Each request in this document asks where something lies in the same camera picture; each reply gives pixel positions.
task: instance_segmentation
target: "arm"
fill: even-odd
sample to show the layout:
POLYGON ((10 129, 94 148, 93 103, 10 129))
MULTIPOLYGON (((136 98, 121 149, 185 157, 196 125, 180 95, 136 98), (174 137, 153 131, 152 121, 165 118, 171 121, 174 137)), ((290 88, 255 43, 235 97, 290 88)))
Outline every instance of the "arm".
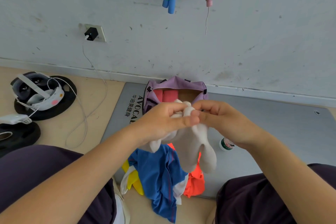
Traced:
POLYGON ((198 117, 171 119, 182 103, 157 105, 132 125, 32 189, 0 214, 0 223, 78 223, 112 175, 140 145, 195 125, 198 117))
POLYGON ((333 223, 336 190, 277 138, 227 103, 203 100, 193 115, 237 146, 246 149, 288 207, 297 223, 333 223))

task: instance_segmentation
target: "orange cloth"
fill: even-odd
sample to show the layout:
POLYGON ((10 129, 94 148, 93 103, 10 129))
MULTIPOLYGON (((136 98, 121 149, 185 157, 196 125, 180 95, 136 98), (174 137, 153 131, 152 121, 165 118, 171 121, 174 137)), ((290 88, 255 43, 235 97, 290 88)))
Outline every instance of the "orange cloth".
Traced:
MULTIPOLYGON (((168 144, 170 148, 175 150, 172 143, 168 144)), ((204 192, 205 190, 205 181, 204 181, 204 175, 200 168, 199 163, 197 163, 197 166, 194 171, 189 173, 187 186, 183 192, 183 195, 187 197, 191 196, 197 196, 204 192)))

